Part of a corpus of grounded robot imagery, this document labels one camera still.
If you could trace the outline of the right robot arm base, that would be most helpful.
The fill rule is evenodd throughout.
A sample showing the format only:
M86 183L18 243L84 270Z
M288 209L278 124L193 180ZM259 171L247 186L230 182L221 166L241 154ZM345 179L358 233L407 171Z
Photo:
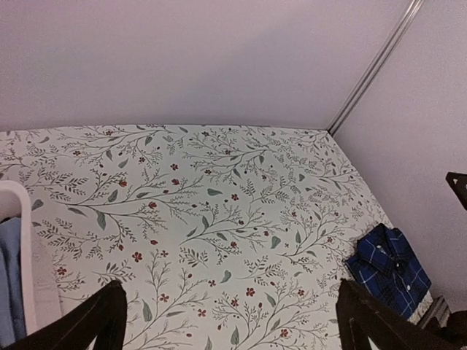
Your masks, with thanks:
M451 312L444 297L437 297L417 326L456 346L466 346L466 311Z

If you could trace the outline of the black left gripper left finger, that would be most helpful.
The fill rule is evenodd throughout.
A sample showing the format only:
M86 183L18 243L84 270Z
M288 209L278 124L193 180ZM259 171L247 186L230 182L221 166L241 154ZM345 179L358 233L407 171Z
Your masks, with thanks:
M59 320L7 349L122 349L127 322L126 291L112 280Z

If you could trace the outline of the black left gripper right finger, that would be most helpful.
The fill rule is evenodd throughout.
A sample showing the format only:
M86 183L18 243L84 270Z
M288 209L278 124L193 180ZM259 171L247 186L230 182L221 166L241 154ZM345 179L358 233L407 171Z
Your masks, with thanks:
M343 279L336 303L343 349L464 349L412 324L355 281Z

